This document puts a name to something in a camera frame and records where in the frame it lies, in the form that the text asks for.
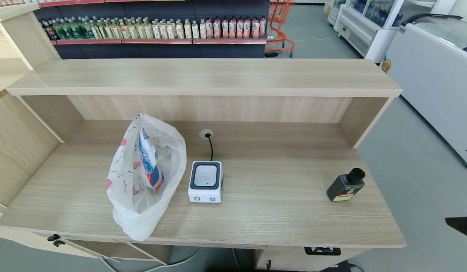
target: wooden counter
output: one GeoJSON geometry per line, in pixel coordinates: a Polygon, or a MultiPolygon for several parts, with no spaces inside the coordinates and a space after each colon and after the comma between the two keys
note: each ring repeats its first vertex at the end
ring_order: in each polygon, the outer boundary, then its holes
{"type": "Polygon", "coordinates": [[[401,93],[369,60],[48,60],[7,90],[62,144],[0,225],[60,234],[113,260],[166,263],[172,245],[250,248],[258,269],[272,261],[272,269],[322,270],[405,245],[356,150],[401,93]],[[183,179],[145,241],[124,234],[105,193],[137,113],[170,123],[187,145],[183,179]],[[187,197],[192,162],[210,156],[204,128],[224,166],[219,204],[187,197]],[[353,167],[366,171],[366,186],[350,201],[329,201],[327,188],[353,167]],[[313,258],[303,246],[342,253],[313,258]]]}

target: wooden countertop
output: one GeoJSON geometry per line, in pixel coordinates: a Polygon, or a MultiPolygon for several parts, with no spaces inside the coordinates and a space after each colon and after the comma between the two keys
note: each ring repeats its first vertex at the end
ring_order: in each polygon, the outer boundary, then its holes
{"type": "MultiPolygon", "coordinates": [[[[112,217],[106,176],[129,121],[85,121],[9,206],[0,224],[73,236],[128,239],[112,217]]],[[[187,144],[187,169],[148,241],[391,248],[405,240],[363,159],[339,124],[170,122],[187,144]],[[192,161],[224,166],[223,201],[190,203],[192,161]],[[366,186],[330,202],[339,174],[360,167],[366,186]]]]}
{"type": "Polygon", "coordinates": [[[12,95],[236,95],[397,97],[371,60],[49,60],[7,88],[12,95]]]}

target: freezer lid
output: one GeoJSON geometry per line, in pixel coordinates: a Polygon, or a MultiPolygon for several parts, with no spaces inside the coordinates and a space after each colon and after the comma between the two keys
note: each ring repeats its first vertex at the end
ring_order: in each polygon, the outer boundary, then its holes
{"type": "Polygon", "coordinates": [[[407,19],[403,25],[413,24],[467,51],[467,22],[461,19],[456,15],[418,14],[407,19]]]}

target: blue and white package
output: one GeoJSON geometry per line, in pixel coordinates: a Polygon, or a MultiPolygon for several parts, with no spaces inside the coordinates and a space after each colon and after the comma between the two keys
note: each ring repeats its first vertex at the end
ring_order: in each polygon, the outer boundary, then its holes
{"type": "Polygon", "coordinates": [[[156,165],[156,149],[151,145],[148,135],[141,130],[138,149],[140,153],[141,170],[148,179],[148,183],[152,189],[156,192],[158,188],[163,184],[164,174],[156,165]]]}

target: display refrigerator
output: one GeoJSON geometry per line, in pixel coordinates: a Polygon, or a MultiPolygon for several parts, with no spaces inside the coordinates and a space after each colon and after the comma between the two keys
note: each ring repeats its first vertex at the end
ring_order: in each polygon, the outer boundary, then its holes
{"type": "MultiPolygon", "coordinates": [[[[380,66],[467,166],[467,22],[454,15],[412,17],[380,66]]],[[[433,159],[428,150],[427,160],[433,159]]]]}
{"type": "Polygon", "coordinates": [[[347,0],[336,12],[334,30],[365,59],[379,63],[403,20],[422,13],[448,14],[455,1],[347,0]]]}

